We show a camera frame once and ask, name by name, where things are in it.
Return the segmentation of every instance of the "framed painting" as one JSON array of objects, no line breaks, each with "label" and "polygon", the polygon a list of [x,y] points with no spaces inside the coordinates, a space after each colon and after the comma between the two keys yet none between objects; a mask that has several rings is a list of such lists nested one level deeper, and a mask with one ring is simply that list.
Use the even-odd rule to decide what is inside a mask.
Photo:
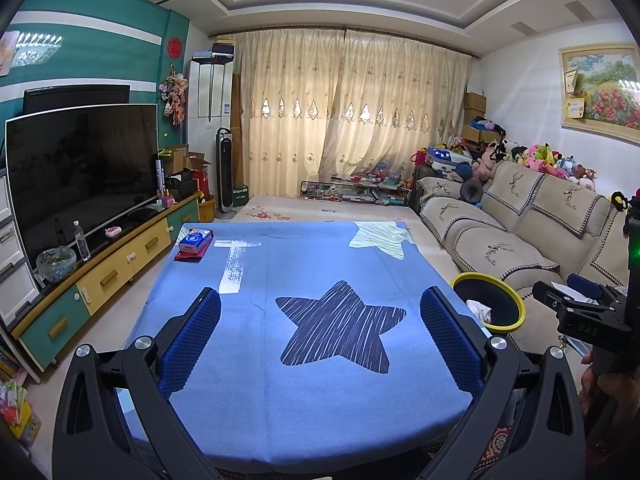
[{"label": "framed painting", "polygon": [[[562,114],[562,126],[640,144],[640,55],[634,43],[599,43],[561,48],[562,109],[583,98],[582,118]],[[565,73],[577,69],[575,91],[565,94]]]}]

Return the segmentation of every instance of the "metal bolt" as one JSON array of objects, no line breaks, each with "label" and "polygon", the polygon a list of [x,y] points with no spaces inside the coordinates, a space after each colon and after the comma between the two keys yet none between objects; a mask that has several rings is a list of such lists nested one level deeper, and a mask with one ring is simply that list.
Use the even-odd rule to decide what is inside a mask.
[{"label": "metal bolt", "polygon": [[564,357],[564,352],[557,346],[552,346],[549,352],[551,354],[551,357],[555,357],[556,359],[562,359]]},{"label": "metal bolt", "polygon": [[151,346],[151,338],[149,336],[143,335],[136,339],[136,348],[138,350],[145,350]]},{"label": "metal bolt", "polygon": [[89,345],[81,345],[76,349],[76,355],[78,357],[84,357],[91,351],[91,347]]},{"label": "metal bolt", "polygon": [[491,346],[496,350],[504,350],[507,348],[507,341],[501,337],[492,337]]}]

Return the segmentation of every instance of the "white storage drawer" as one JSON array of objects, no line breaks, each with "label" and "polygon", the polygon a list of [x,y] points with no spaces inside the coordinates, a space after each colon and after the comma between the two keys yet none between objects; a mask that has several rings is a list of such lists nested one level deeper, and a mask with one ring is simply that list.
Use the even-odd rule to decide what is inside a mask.
[{"label": "white storage drawer", "polygon": [[15,223],[11,222],[0,228],[0,282],[4,275],[23,258]]},{"label": "white storage drawer", "polygon": [[18,268],[0,283],[0,316],[9,325],[22,308],[27,307],[39,295],[27,264]]},{"label": "white storage drawer", "polygon": [[11,216],[9,208],[9,190],[6,183],[6,176],[0,176],[0,221]]}]

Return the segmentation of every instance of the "ceiling vent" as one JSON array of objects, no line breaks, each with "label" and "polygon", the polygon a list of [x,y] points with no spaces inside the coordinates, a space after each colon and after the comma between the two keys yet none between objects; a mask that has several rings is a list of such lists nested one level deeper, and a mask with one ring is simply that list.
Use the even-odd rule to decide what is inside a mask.
[{"label": "ceiling vent", "polygon": [[538,32],[535,28],[529,27],[526,23],[518,22],[511,25],[511,28],[514,28],[519,33],[524,34],[525,36],[535,36]]},{"label": "ceiling vent", "polygon": [[589,12],[589,9],[581,4],[578,0],[564,4],[564,6],[581,22],[592,22],[596,17]]}]

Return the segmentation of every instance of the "hand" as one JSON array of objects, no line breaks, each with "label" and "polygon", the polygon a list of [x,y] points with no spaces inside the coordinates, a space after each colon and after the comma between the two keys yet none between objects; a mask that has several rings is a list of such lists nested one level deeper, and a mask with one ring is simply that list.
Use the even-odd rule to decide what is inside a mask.
[{"label": "hand", "polygon": [[[593,350],[582,358],[583,365],[592,363]],[[596,382],[603,392],[618,402],[618,409],[605,437],[608,444],[613,444],[623,436],[640,408],[640,376],[636,380],[626,374],[602,374],[596,377],[593,367],[590,366],[580,380],[582,390],[579,399],[583,413],[591,407],[593,396],[590,392]]]}]

